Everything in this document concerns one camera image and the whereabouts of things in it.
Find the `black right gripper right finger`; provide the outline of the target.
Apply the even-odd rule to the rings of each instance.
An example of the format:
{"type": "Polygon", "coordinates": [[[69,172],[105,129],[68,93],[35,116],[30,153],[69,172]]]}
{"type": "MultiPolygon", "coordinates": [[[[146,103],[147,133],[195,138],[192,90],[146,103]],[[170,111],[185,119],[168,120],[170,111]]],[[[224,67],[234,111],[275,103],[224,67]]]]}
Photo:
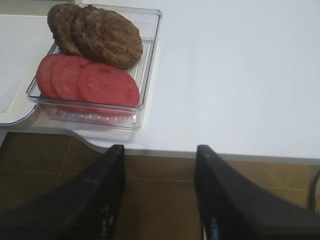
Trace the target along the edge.
{"type": "Polygon", "coordinates": [[[198,145],[194,185],[208,240],[318,240],[320,216],[254,184],[198,145]]]}

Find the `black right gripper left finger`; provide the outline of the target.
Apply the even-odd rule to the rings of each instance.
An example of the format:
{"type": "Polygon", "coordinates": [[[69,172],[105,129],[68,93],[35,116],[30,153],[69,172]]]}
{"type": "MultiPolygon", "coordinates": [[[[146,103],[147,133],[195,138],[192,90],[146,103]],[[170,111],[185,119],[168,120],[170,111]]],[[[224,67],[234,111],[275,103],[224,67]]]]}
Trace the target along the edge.
{"type": "Polygon", "coordinates": [[[113,145],[52,192],[1,212],[2,240],[113,240],[125,192],[125,149],[113,145]]]}

